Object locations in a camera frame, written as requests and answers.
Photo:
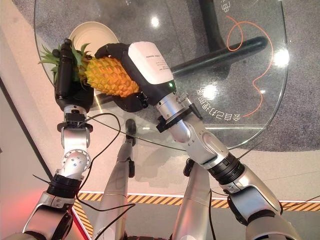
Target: black cable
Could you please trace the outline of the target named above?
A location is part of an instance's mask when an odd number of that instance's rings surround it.
[[[310,198],[310,199],[308,199],[308,200],[306,200],[306,201],[293,204],[293,205],[291,205],[291,206],[284,206],[283,208],[291,208],[291,207],[294,207],[294,206],[298,206],[298,205],[301,205],[301,204],[305,204],[305,203],[307,203],[307,202],[309,202],[309,201],[311,201],[311,200],[313,200],[313,199],[319,198],[319,197],[320,197],[320,195],[315,196],[315,197],[313,197],[313,198]]]
[[[242,158],[243,156],[247,155],[248,153],[250,153],[253,149],[255,149],[258,145],[260,145],[263,141],[258,142],[256,145],[254,145],[253,147],[251,147],[248,151],[246,151],[244,154],[242,154],[240,157],[238,157],[238,159]]]
[[[112,222],[110,222],[96,237],[94,240],[98,240],[98,238],[107,230],[112,224],[114,224],[119,218],[121,218],[126,212],[128,212],[131,208],[133,208],[136,204],[131,205],[126,210],[123,211],[119,216],[117,216]]]
[[[123,208],[123,207],[130,207],[130,206],[135,206],[136,205],[135,203],[129,203],[129,204],[126,204],[126,205],[115,206],[115,207],[108,208],[108,209],[98,209],[98,208],[95,208],[94,206],[92,206],[92,205],[80,200],[79,197],[78,197],[78,193],[75,195],[75,197],[80,203],[82,203],[82,204],[88,206],[89,208],[91,208],[93,210],[96,210],[98,212],[107,212],[107,211],[111,211],[111,210],[114,210],[114,209],[119,209],[119,208]]]
[[[211,202],[212,202],[212,190],[210,188],[210,201],[209,201],[209,222],[210,222],[210,228],[211,228],[211,233],[212,233],[212,237],[213,240],[217,240],[216,239],[216,235],[215,235],[215,230],[214,230],[214,226],[212,224],[212,218],[211,218]]]
[[[118,132],[117,132],[117,134],[115,135],[115,137],[112,139],[112,141],[111,141],[101,152],[99,152],[99,153],[92,159],[91,164],[90,164],[90,166],[89,166],[89,172],[88,172],[88,174],[86,175],[85,180],[83,181],[82,185],[80,186],[79,191],[82,189],[82,187],[83,187],[83,186],[85,185],[85,183],[87,182],[88,177],[89,177],[89,175],[90,175],[90,173],[91,173],[92,165],[93,165],[95,159],[96,159],[97,157],[99,157],[99,156],[116,140],[116,138],[119,136],[119,134],[120,134],[120,132],[121,132],[121,125],[120,125],[119,118],[118,118],[116,115],[114,115],[113,113],[109,113],[109,112],[99,113],[99,114],[97,114],[97,115],[94,115],[94,116],[92,116],[92,117],[89,117],[88,119],[86,119],[86,120],[84,120],[82,123],[80,123],[77,127],[79,128],[79,127],[81,127],[83,124],[85,124],[86,122],[90,121],[91,119],[94,119],[94,118],[99,117],[99,116],[101,116],[101,115],[111,115],[111,116],[113,116],[113,117],[116,119],[117,123],[118,123],[119,129],[117,130]]]
[[[96,117],[99,117],[99,116],[102,116],[102,115],[114,116],[115,119],[117,120],[118,124],[119,124],[119,131],[121,131],[120,122],[119,122],[118,117],[116,115],[114,115],[113,113],[110,113],[110,112],[103,112],[103,113],[99,113],[97,115],[91,116],[91,117],[87,118],[86,120],[84,120],[83,122],[81,122],[77,127],[80,128],[83,124],[85,124],[86,122],[90,121],[91,119],[95,119]]]
[[[34,174],[32,174],[32,176],[34,176],[36,179],[41,180],[42,182],[45,182],[45,183],[47,183],[47,184],[50,184],[49,181],[46,181],[46,180],[44,180],[43,178],[41,178],[41,177],[39,177],[39,176],[36,176],[36,175],[34,175]]]
[[[213,193],[215,193],[215,194],[218,194],[218,195],[221,195],[221,196],[227,196],[227,197],[229,196],[229,195],[227,195],[227,194],[222,194],[222,193],[213,191],[212,189],[211,189],[211,192],[213,192]]]
[[[90,175],[90,173],[91,173],[91,169],[92,169],[92,166],[93,166],[93,163],[94,163],[95,159],[96,159],[97,157],[99,157],[99,156],[117,139],[117,137],[119,136],[119,134],[120,134],[120,132],[121,132],[121,125],[120,125],[120,121],[119,121],[118,117],[117,117],[115,114],[113,114],[113,113],[108,113],[108,112],[99,113],[99,114],[97,114],[97,115],[94,115],[94,116],[92,116],[92,117],[89,117],[88,119],[86,119],[85,121],[83,121],[82,123],[80,123],[77,127],[80,128],[80,127],[81,127],[83,124],[85,124],[86,122],[88,122],[88,121],[90,121],[90,120],[92,120],[92,119],[94,119],[94,118],[96,118],[96,117],[99,117],[99,116],[101,116],[101,115],[111,115],[111,116],[113,116],[113,117],[116,119],[117,123],[118,123],[119,129],[118,129],[118,132],[117,132],[117,134],[115,135],[115,137],[112,139],[112,141],[111,141],[102,151],[100,151],[100,152],[92,159],[91,164],[90,164],[90,166],[89,166],[89,172],[88,172],[88,174],[86,175],[86,178],[85,178],[85,180],[83,181],[82,185],[80,186],[79,191],[82,189],[82,187],[83,187],[83,186],[85,185],[85,183],[87,182],[87,180],[88,180],[88,178],[89,178],[89,175]],[[91,206],[90,204],[88,204],[88,203],[80,200],[79,197],[78,197],[78,193],[76,193],[75,197],[76,197],[76,199],[77,199],[80,203],[82,203],[82,204],[84,204],[84,205],[86,205],[86,206],[90,207],[91,209],[93,209],[93,210],[95,210],[95,211],[98,211],[98,212],[107,212],[107,211],[111,211],[111,210],[114,210],[114,209],[119,209],[119,208],[123,208],[123,207],[128,207],[128,208],[127,208],[125,211],[123,211],[119,216],[117,216],[110,224],[108,224],[108,225],[97,235],[97,237],[95,238],[95,240],[97,240],[97,239],[104,233],[105,230],[107,230],[113,223],[115,223],[119,218],[121,218],[129,209],[133,208],[133,207],[136,205],[135,203],[129,203],[129,204],[126,204],[126,205],[116,206],[116,207],[112,207],[112,208],[108,208],[108,209],[98,209],[98,208],[95,208],[94,206]]]

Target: robotic arm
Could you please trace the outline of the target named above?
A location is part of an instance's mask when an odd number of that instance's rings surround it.
[[[91,165],[87,148],[93,128],[85,119],[93,103],[94,90],[72,81],[73,56],[69,39],[64,41],[58,55],[60,64],[54,91],[55,100],[64,112],[64,122],[57,126],[64,148],[62,168],[56,170],[48,189],[42,193],[23,233],[7,240],[64,239],[72,225],[70,210],[83,179],[82,173]],[[109,55],[121,61],[140,87],[139,94],[130,96],[135,111],[148,104],[156,106],[161,114],[157,129],[168,130],[203,167],[197,171],[206,169],[219,182],[229,195],[228,204],[236,219],[247,226],[247,240],[301,240],[281,216],[282,206],[270,189],[205,129],[188,96],[176,95],[173,75],[156,45],[151,42],[107,44],[95,54],[96,58]]]
[[[97,51],[95,57],[110,55],[121,61],[128,75],[139,85],[147,103],[156,106],[160,112],[157,129],[160,132],[168,130],[229,195],[230,209],[236,219],[247,226],[247,240],[301,239],[281,216],[282,206],[271,190],[205,129],[188,96],[176,95],[173,75],[155,44],[107,44]]]
[[[72,226],[71,208],[83,179],[82,173],[91,164],[87,148],[93,128],[84,120],[93,103],[94,90],[72,82],[73,55],[69,39],[62,44],[59,55],[54,92],[55,100],[64,112],[64,121],[57,126],[64,148],[62,167],[56,170],[48,189],[42,193],[22,233],[7,240],[64,239]]]

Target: orange line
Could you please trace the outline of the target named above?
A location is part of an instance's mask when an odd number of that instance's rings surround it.
[[[256,77],[256,78],[252,81],[253,87],[254,87],[254,88],[257,90],[257,92],[260,94],[260,102],[259,102],[259,105],[256,107],[256,109],[254,109],[253,111],[251,111],[251,112],[249,112],[249,113],[247,113],[247,114],[245,114],[245,115],[242,116],[242,117],[248,117],[248,116],[254,114],[254,113],[261,107],[261,104],[262,104],[262,102],[263,102],[263,100],[264,100],[264,97],[263,97],[260,89],[259,89],[259,88],[257,87],[257,85],[256,85],[256,81],[257,81],[258,79],[262,78],[264,75],[266,75],[266,73],[269,71],[269,69],[270,69],[270,67],[271,67],[271,65],[272,65],[272,61],[273,61],[273,59],[274,59],[274,47],[273,47],[273,45],[272,45],[272,42],[271,42],[271,39],[270,39],[269,35],[266,33],[265,30],[263,30],[263,29],[262,29],[260,26],[258,26],[257,24],[255,24],[255,23],[253,23],[253,22],[250,22],[250,21],[240,21],[240,22],[237,22],[237,21],[236,21],[235,19],[233,19],[231,16],[226,16],[226,17],[229,18],[229,19],[231,19],[231,20],[235,23],[235,24],[233,25],[233,27],[231,28],[231,30],[229,31],[228,36],[227,36],[227,39],[226,39],[226,46],[227,46],[227,48],[228,48],[229,51],[233,52],[233,51],[238,50],[238,49],[241,47],[241,45],[242,45],[242,43],[243,43],[243,41],[244,41],[243,31],[242,31],[241,26],[240,26],[241,24],[250,24],[250,25],[253,25],[253,26],[255,26],[256,28],[258,28],[258,29],[259,29],[261,32],[263,32],[263,34],[268,38],[268,41],[269,41],[270,46],[271,46],[271,59],[270,59],[270,63],[269,63],[269,65],[268,65],[268,67],[266,68],[266,70],[264,71],[264,73],[262,73],[260,76]],[[230,37],[232,31],[235,29],[235,27],[238,27],[238,28],[240,29],[240,31],[241,31],[241,42],[240,42],[240,45],[239,45],[237,48],[231,49],[231,48],[229,47],[229,37]]]

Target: yellow pineapple skin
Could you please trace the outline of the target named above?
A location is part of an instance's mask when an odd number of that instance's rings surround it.
[[[84,73],[91,87],[108,95],[125,98],[139,91],[137,83],[132,81],[120,61],[115,58],[93,57]]]

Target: pineapple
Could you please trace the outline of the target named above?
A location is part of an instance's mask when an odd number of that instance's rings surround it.
[[[75,58],[73,81],[80,82],[82,85],[90,85],[107,95],[117,95],[123,98],[139,91],[137,83],[132,81],[119,60],[107,56],[98,59],[87,55],[88,52],[85,49],[88,44],[82,45],[81,50],[76,50],[73,44],[71,46]],[[58,49],[52,52],[44,46],[42,47],[44,55],[41,56],[40,63],[55,65],[51,71],[54,82],[56,82],[60,58],[55,52],[59,54],[61,46],[59,45]]]

